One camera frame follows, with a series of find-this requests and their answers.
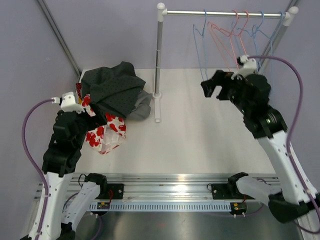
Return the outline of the white red floral skirt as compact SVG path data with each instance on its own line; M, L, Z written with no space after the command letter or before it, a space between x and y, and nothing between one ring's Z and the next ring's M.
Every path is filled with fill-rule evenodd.
M121 117L106 113L107 124L86 134L85 142L101 155L108 154L126 140L127 126Z

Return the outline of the dark grey dotted skirt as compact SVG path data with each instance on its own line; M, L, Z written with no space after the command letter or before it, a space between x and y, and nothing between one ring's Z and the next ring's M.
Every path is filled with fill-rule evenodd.
M126 119L145 84L133 64L122 61L114 67L87 70L81 79L81 94L90 95L90 103L103 113Z

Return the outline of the red white polka-dot skirt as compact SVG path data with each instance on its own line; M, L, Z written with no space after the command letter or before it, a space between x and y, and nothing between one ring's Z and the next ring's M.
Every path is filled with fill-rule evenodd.
M77 92L78 97L82 98L82 92L81 92L82 84L80 82L77 82L75 84L75 87L76 87L76 92Z

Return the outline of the plain grey skirt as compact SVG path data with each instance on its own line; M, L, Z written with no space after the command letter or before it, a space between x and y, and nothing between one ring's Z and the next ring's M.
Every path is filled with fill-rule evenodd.
M127 118L133 121L143 121L147 119L151 113L150 103L152 98L153 96L151 93L148 93L145 90L140 91L134 107Z

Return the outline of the pink hanger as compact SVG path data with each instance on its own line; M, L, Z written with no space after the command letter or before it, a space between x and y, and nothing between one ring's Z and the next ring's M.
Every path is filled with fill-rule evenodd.
M215 23L213 23L212 21L209 21L207 23L207 29L210 33L210 36L215 44L215 46L217 47L227 69L230 71L231 70L231 65L229 63L229 61L227 60L227 56L229 56L232 60L233 63L235 64L236 69L239 69L239 65L237 63L237 59L236 59L236 55L235 55L235 50L234 50L234 46L233 46L233 42L231 40L233 34L234 34L234 29L238 24L239 21L239 16L238 16L238 12L236 10L233 10L233 12L235 13L235 17L236 17L236 22L235 25L231 28L230 31L224 29L224 28L220 28L218 25L216 25ZM229 43L231 46L231 51L230 49L226 46L226 44L224 43L224 41L221 39L220 34L222 34L223 37L227 37L229 39Z
M246 48L245 48L245 46L244 46L244 44L243 44L242 34L243 34L243 31L244 31L244 29L245 29L245 27L247 26L247 23L248 23L248 21L249 21L249 13L245 10L245 11L244 11L244 14L245 14L245 22L244 22L244 24L242 25L242 27L240 27L239 29L237 29L238 23L239 23L239 19L240 19L240 15L239 15L239 13L238 13L238 17L239 17L238 23L237 23L236 27L234 28L234 32L233 32L233 35L232 35L232 37L231 37L231 40L232 40L232 43L233 43L233 38L235 38L236 40L239 39L240 45L241 45L241 48L242 48L242 51L243 51L244 54L246 54L247 51L246 51Z

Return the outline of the blue hanger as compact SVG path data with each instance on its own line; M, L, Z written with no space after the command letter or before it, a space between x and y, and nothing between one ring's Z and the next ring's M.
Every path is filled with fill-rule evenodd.
M265 34L262 30L260 30L261 26L264 23L264 19L265 19L265 14L263 11L260 11L261 16L262 16L262 20L260 22L259 25L253 25L251 28L251 32L248 31L247 29L244 29L243 31L246 32L252 39L253 41L253 45L254 45L254 49L255 49L255 55L266 55L267 53L260 53L259 52L259 48L258 48L258 44L257 44L257 35L258 33L261 33L263 36L265 36L269 41L270 41L270 50L271 50L271 54L273 53L273 34L271 36L268 36L267 34ZM262 63L261 63L261 59L256 60L256 66L257 66L257 72L262 70Z
M202 81L208 80L207 68L207 51L206 51L206 24L207 24L207 11L204 9L204 22L201 29L198 29L196 24L192 25L192 34L195 45L196 56Z
M270 36L268 36L266 33L264 33L261 30L259 31L261 34L263 34L268 39L266 47L264 48L264 50L260 54L261 56L272 56L274 54L274 48L276 47L276 41L277 41L278 35L282 29L283 22L285 20L285 15L286 15L283 11L280 11L279 14L280 14L279 21Z

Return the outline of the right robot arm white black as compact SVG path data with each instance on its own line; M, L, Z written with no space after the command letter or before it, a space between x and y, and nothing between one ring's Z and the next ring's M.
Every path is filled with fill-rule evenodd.
M212 78L203 81L204 96L210 98L217 86L217 99L230 101L243 115L248 131L268 156L280 182L279 187L267 185L240 172L228 178L223 189L233 199L244 196L266 205L280 223L292 222L320 207L320 194L307 180L304 188L296 169L302 167L291 149L287 149L288 128L281 113L269 104L271 86L265 76L249 74L234 76L233 72L217 70Z

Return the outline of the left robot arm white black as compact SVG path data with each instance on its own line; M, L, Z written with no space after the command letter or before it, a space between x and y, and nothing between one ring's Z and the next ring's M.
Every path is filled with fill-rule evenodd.
M66 112L59 110L53 125L53 134L48 149L39 167L32 158L26 142L26 126L31 113L39 106L52 103L53 99L43 100L26 114L21 130L24 151L41 177L43 187L40 202L30 232L25 240L73 240L78 225L95 199L107 196L109 187L104 175L91 173L75 199L64 208L68 186L73 178L81 149L87 133L107 124L106 117L99 111L90 116L86 111Z

